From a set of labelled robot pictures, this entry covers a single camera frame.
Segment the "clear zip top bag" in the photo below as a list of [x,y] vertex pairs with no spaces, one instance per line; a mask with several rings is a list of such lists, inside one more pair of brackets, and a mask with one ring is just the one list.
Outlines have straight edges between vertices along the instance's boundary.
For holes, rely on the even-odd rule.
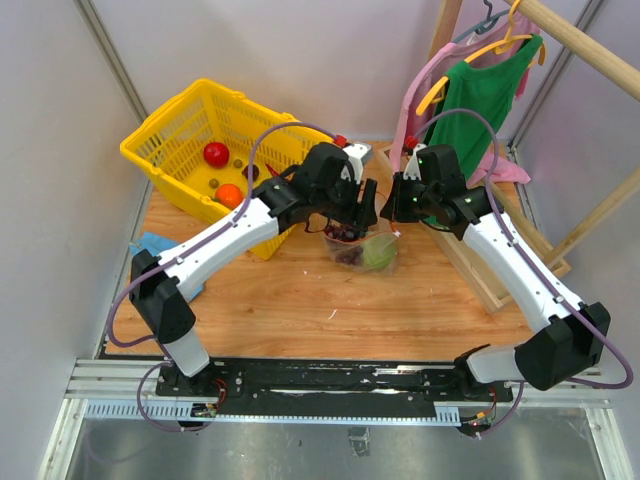
[[353,229],[334,221],[323,230],[331,260],[357,273],[391,274],[398,262],[400,236],[394,224],[382,217],[363,237],[356,237]]

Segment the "green cabbage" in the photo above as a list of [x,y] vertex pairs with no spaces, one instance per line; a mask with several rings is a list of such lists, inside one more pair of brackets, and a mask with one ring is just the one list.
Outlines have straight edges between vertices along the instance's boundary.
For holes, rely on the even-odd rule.
[[397,256],[397,237],[392,233],[373,235],[367,238],[362,247],[362,267],[380,271],[389,267]]

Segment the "purple grape bunch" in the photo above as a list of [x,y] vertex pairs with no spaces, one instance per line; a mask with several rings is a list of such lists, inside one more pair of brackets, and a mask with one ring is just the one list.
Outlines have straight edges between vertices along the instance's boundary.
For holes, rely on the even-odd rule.
[[334,262],[353,267],[362,265],[363,248],[351,227],[331,224],[324,229],[324,240]]

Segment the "dark mangosteen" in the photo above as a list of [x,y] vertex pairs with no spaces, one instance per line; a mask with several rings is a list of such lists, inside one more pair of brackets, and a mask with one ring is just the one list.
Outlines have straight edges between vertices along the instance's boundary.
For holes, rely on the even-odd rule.
[[248,179],[249,177],[252,177],[252,179],[254,181],[257,181],[259,179],[260,176],[260,170],[259,167],[257,165],[252,165],[251,167],[246,166],[243,170],[242,170],[242,175]]

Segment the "orange persimmon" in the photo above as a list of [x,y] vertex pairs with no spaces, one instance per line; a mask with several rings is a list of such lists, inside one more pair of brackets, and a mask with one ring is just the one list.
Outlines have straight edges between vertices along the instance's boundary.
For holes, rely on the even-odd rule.
[[222,184],[216,189],[214,199],[226,208],[233,210],[243,203],[244,193],[234,184]]

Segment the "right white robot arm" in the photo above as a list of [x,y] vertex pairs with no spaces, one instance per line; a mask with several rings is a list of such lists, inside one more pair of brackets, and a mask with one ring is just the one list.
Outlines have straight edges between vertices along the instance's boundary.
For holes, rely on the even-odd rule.
[[432,217],[470,248],[507,288],[533,335],[513,346],[482,346],[461,356],[455,392],[474,400],[489,383],[524,381],[546,391],[595,366],[611,317],[599,302],[586,304],[541,261],[488,187],[468,188],[454,149],[414,147],[393,176],[381,210],[395,223]]

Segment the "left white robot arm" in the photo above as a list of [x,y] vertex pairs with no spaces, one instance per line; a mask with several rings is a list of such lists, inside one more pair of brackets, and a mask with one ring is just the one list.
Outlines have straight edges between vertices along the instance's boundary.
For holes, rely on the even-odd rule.
[[321,142],[302,164],[264,180],[246,203],[200,234],[156,256],[147,251],[134,256],[130,301],[177,366],[179,383],[190,394],[207,393],[214,371],[188,297],[236,257],[314,214],[362,238],[377,222],[377,183],[363,176],[372,156],[366,143],[340,148]]

